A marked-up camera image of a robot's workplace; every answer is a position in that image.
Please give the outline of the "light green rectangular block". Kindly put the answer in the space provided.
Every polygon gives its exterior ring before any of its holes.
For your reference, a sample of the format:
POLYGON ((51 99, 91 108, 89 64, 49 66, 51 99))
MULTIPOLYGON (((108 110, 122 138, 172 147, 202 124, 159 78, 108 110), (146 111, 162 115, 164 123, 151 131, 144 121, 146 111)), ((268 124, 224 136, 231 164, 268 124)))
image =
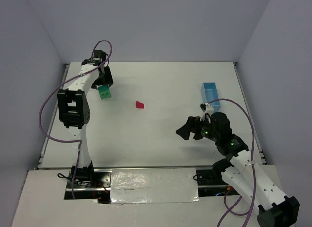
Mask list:
POLYGON ((111 97, 110 87, 109 85, 102 85, 97 87, 100 98, 107 99, 111 97))

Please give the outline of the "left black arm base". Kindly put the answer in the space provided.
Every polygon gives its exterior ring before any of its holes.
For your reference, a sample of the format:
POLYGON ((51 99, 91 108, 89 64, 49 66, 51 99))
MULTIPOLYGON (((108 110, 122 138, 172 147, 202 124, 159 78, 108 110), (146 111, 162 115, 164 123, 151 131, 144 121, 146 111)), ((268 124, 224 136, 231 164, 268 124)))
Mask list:
POLYGON ((93 199, 100 204, 109 204, 112 172, 94 169, 92 165, 83 169, 72 167, 69 174, 59 172, 57 177, 66 181, 65 200, 93 199))

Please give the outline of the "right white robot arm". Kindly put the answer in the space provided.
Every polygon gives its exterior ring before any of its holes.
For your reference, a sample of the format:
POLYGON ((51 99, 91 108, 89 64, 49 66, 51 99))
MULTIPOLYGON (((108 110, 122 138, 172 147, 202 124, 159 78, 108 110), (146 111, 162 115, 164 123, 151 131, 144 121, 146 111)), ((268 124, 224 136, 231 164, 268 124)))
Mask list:
POLYGON ((296 223, 299 201, 294 196, 288 197, 251 158, 251 150, 232 133, 226 114, 217 112, 204 118, 189 116, 176 133, 184 140, 193 134, 195 140, 207 138, 215 142, 224 159, 213 167, 225 183, 250 203, 260 226, 289 227, 296 223))

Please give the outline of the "red triangular wood block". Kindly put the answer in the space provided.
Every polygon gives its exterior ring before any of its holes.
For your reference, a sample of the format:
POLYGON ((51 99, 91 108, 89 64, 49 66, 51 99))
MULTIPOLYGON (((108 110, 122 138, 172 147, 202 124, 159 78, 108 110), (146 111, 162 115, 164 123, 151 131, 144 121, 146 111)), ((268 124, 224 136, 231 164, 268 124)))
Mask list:
POLYGON ((144 109, 144 107, 145 107, 145 105, 142 102, 136 101, 136 108, 137 109, 144 109))

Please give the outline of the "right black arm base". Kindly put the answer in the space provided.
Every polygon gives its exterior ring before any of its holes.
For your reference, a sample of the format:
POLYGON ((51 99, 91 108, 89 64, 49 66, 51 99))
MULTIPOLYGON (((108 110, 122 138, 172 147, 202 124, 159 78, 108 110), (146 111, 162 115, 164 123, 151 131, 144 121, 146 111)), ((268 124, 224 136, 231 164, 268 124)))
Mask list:
POLYGON ((215 162, 212 168, 201 168, 196 171, 193 180, 197 181, 199 197, 224 196, 230 185, 222 180, 221 172, 232 165, 227 159, 215 162))

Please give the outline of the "blue plastic box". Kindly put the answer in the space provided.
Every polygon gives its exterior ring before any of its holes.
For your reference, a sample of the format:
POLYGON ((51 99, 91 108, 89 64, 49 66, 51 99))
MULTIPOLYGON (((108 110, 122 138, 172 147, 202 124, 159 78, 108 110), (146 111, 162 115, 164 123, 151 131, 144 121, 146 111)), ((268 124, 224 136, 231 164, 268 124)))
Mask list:
MULTIPOLYGON (((218 91, 215 82, 203 83, 201 87, 202 102, 207 103, 215 99, 219 99, 218 91)), ((211 103, 214 113, 218 112, 221 105, 220 101, 211 103)))

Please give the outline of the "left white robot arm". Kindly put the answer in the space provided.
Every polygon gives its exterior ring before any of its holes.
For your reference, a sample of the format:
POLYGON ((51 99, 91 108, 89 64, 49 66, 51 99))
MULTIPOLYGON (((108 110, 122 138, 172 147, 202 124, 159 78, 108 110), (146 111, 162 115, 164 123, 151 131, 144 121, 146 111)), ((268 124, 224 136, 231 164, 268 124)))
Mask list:
POLYGON ((110 67, 104 64, 107 58, 107 53, 95 50, 91 58, 81 63, 79 76, 57 92, 59 119, 72 141, 73 165, 78 165, 78 169, 89 167, 92 162, 86 139, 86 125, 91 118, 87 93, 93 89, 102 100, 111 97, 110 87, 114 82, 110 67))

